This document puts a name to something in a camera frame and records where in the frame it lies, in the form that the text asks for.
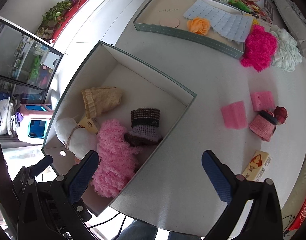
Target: orange rose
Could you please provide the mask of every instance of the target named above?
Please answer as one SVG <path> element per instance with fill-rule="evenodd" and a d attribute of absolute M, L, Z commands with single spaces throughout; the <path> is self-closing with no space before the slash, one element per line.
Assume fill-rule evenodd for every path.
<path fill-rule="evenodd" d="M 188 29 L 192 33 L 207 35 L 210 27 L 208 19 L 196 17 L 193 20 L 188 20 Z"/>

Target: round pink disc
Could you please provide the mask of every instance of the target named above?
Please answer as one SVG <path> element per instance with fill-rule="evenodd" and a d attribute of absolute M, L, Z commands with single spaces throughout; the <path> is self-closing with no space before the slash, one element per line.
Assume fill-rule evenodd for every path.
<path fill-rule="evenodd" d="M 180 25 L 180 20 L 178 18 L 162 18 L 160 19 L 160 25 L 176 28 Z"/>

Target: white table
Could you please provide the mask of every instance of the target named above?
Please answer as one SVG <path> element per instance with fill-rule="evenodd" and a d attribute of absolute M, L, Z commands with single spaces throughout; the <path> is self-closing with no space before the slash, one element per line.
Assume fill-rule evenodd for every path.
<path fill-rule="evenodd" d="M 197 98 L 111 207 L 162 229 L 205 236 L 226 206 L 202 168 L 207 149 L 235 174 L 243 172 L 255 150 L 269 152 L 272 165 L 265 177 L 273 179 L 283 206 L 306 152 L 306 60 L 291 73 L 273 67 L 257 73 L 201 44 L 139 32 L 133 19 L 116 46 L 170 75 Z M 244 100 L 250 123 L 256 115 L 250 92 L 263 90 L 272 91 L 276 104 L 289 114 L 271 141 L 261 141 L 248 128 L 226 129 L 220 108 Z M 239 234 L 250 206 L 231 236 Z"/>

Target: black cable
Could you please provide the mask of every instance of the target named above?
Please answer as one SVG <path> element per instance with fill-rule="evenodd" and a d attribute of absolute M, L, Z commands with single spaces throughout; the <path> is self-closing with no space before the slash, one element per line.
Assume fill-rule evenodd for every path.
<path fill-rule="evenodd" d="M 126 215 L 125 215 L 125 217 L 124 217 L 124 219 L 123 219 L 122 225 L 121 225 L 121 227 L 120 227 L 120 231 L 118 232 L 117 236 L 114 237 L 113 240 L 118 239 L 118 237 L 120 236 L 120 234 L 121 234 L 121 232 L 122 232 L 122 227 L 123 227 L 123 225 L 124 225 L 125 219 L 126 219 Z"/>
<path fill-rule="evenodd" d="M 109 220 L 106 220 L 105 222 L 96 224 L 96 225 L 94 225 L 94 226 L 90 226 L 89 228 L 95 228 L 95 227 L 97 227 L 97 226 L 99 226 L 99 225 L 102 225 L 102 224 L 104 224 L 104 223 L 106 223 L 106 222 L 109 222 L 109 221 L 111 221 L 113 218 L 115 218 L 118 214 L 120 214 L 120 212 L 117 213 L 114 217 L 110 218 Z"/>

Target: person's leg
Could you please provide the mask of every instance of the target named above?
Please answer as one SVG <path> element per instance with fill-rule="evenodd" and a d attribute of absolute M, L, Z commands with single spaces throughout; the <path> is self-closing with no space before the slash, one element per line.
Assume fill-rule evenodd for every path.
<path fill-rule="evenodd" d="M 131 225 L 125 228 L 117 240 L 154 240 L 157 228 L 148 223 L 133 220 Z"/>
<path fill-rule="evenodd" d="M 200 236 L 192 236 L 192 235 L 185 235 L 177 232 L 169 233 L 169 237 L 167 240 L 201 240 Z"/>

